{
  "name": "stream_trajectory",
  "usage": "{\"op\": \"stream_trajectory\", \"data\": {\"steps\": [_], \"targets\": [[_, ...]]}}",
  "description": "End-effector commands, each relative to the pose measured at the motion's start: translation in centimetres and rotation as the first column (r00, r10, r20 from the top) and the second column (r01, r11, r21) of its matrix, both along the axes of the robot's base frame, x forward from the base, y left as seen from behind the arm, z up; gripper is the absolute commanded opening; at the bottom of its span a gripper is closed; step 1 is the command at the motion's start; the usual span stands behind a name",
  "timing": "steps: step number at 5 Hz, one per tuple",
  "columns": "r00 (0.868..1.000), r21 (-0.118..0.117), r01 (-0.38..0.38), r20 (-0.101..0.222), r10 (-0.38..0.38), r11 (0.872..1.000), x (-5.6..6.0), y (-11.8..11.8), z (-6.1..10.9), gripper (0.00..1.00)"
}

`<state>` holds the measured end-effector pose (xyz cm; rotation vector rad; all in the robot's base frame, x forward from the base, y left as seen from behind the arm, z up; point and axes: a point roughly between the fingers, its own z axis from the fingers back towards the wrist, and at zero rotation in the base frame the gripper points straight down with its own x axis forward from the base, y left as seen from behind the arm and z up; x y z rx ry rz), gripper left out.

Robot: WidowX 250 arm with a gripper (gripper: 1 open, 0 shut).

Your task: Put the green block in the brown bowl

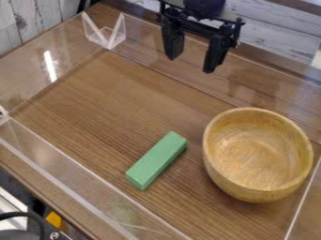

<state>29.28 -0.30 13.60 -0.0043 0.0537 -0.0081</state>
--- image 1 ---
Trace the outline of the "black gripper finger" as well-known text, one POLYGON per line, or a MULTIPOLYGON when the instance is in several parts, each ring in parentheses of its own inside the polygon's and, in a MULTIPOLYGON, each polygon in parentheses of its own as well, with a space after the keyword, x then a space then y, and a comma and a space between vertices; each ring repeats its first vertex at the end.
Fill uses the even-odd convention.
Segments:
POLYGON ((162 20, 162 39, 166 55, 174 60, 185 50, 185 32, 178 22, 162 20))
POLYGON ((213 36, 206 52, 203 72, 213 73, 215 68, 223 63, 230 49, 230 40, 223 36, 213 36))

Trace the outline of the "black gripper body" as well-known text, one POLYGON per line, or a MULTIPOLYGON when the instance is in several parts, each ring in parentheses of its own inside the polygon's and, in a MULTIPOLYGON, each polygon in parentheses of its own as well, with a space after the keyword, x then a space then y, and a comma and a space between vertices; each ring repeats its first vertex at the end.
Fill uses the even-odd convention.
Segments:
POLYGON ((218 21, 230 28, 231 46, 238 45, 244 19, 226 10, 226 0, 158 0, 159 14, 171 15, 199 27, 206 28, 202 21, 218 21))

